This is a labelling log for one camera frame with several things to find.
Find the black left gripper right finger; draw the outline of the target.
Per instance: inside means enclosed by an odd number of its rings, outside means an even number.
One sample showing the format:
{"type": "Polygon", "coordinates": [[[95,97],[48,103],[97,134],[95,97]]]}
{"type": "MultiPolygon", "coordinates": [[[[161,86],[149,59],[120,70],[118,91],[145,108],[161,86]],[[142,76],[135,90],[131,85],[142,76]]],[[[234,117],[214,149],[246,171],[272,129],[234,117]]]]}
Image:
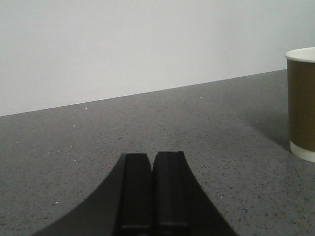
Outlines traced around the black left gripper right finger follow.
{"type": "Polygon", "coordinates": [[[153,182],[158,235],[236,235],[198,183],[182,151],[157,153],[153,182]]]}

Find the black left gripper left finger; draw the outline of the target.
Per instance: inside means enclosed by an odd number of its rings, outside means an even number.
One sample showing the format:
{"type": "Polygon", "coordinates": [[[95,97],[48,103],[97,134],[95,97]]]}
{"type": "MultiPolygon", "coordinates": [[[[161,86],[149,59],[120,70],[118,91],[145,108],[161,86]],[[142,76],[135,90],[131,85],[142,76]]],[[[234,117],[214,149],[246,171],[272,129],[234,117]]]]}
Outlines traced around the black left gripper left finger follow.
{"type": "Polygon", "coordinates": [[[89,197],[36,235],[152,235],[152,174],[147,155],[122,154],[89,197]]]}

